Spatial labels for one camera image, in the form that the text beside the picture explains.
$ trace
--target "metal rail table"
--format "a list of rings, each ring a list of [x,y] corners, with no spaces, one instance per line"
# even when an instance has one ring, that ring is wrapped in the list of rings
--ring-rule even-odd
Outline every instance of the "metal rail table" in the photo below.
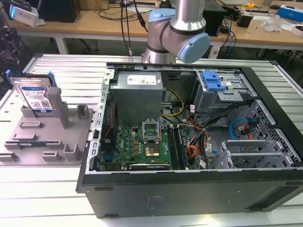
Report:
[[[49,55],[33,58],[26,72],[53,72],[69,107],[87,103],[96,110],[106,62],[140,62],[120,56]],[[252,67],[303,132],[303,91],[279,66],[268,61],[200,60],[196,64]],[[0,101],[0,151],[20,119],[23,99],[15,90]],[[79,166],[0,167],[1,226],[303,226],[303,194],[272,212],[97,219],[84,194],[77,194]]]

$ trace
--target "red wire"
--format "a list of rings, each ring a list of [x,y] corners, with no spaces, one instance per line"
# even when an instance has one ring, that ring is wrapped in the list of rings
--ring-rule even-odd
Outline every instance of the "red wire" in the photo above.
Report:
[[[112,107],[110,109],[110,126],[109,126],[109,128],[108,128],[108,130],[107,130],[107,132],[106,132],[106,134],[105,134],[105,136],[103,137],[102,140],[105,140],[106,136],[108,135],[108,133],[109,133],[111,127],[112,127],[112,124],[113,124],[113,109],[114,109],[114,102],[112,102]]]

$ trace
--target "green circuit board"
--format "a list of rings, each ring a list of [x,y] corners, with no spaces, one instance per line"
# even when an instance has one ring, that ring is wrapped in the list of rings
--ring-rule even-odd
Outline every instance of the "green circuit board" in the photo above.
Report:
[[[155,135],[153,130],[145,132]],[[147,148],[159,147],[158,153],[148,154]],[[156,143],[144,143],[142,127],[119,127],[117,135],[117,147],[114,156],[115,162],[134,163],[170,163],[168,138],[166,128],[162,129],[161,141]]]

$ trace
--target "sticker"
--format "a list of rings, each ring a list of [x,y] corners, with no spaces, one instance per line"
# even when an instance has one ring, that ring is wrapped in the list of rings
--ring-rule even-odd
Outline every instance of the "sticker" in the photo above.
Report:
[[[195,113],[195,105],[190,105],[190,112]]]
[[[19,146],[32,146],[31,143],[19,143],[18,145]]]
[[[210,143],[206,144],[208,152],[212,152],[212,145]]]
[[[127,76],[129,85],[157,85],[156,76],[152,75],[129,75]]]
[[[50,102],[44,96],[43,87],[22,87],[22,93],[33,110],[38,112],[52,111]]]
[[[203,169],[206,169],[206,163],[202,159],[200,160],[200,166],[202,166]]]
[[[231,82],[221,82],[223,86],[231,86]]]

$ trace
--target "power supply label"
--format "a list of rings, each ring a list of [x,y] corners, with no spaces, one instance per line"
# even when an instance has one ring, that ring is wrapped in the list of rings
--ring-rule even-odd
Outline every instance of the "power supply label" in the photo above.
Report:
[[[49,100],[44,96],[43,87],[22,87],[22,92],[30,107],[36,112],[49,113],[52,111]]]
[[[128,75],[128,85],[157,85],[156,76],[153,75]]]

